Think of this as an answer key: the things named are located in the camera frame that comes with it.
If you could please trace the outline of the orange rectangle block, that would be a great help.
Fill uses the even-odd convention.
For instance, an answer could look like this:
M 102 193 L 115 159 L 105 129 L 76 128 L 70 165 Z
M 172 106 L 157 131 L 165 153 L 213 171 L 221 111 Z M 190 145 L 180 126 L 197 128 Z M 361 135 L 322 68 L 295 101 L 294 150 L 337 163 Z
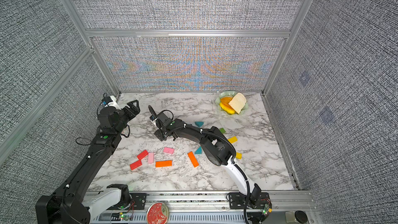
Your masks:
M 171 167 L 173 165 L 172 160 L 164 160 L 164 161 L 157 161 L 155 163 L 156 168 L 165 168 L 165 167 Z

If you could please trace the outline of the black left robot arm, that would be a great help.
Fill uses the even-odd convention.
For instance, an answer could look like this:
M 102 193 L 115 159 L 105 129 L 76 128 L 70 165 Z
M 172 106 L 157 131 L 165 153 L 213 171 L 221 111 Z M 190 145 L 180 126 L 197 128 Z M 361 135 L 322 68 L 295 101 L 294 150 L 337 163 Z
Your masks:
M 99 112 L 100 125 L 85 157 L 71 175 L 49 196 L 41 196 L 36 203 L 40 224 L 88 224 L 105 210 L 126 208 L 131 204 L 127 185 L 113 184 L 96 200 L 84 202 L 84 196 L 102 165 L 119 145 L 122 131 L 139 113 L 138 100 L 130 101 L 122 109 L 107 106 Z

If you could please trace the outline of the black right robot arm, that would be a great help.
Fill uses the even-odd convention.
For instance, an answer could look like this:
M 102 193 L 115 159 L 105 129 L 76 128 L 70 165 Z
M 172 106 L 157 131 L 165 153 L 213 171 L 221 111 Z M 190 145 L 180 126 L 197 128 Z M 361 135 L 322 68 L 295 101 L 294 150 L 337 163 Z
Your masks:
M 199 144 L 207 159 L 215 166 L 224 168 L 229 174 L 239 192 L 246 197 L 247 206 L 256 208 L 256 205 L 260 203 L 262 190 L 246 175 L 238 163 L 235 147 L 217 127 L 203 129 L 181 119 L 170 118 L 165 114 L 165 110 L 156 113 L 152 106 L 148 108 L 151 114 L 150 120 L 157 127 L 154 134 L 159 140 L 180 138 Z

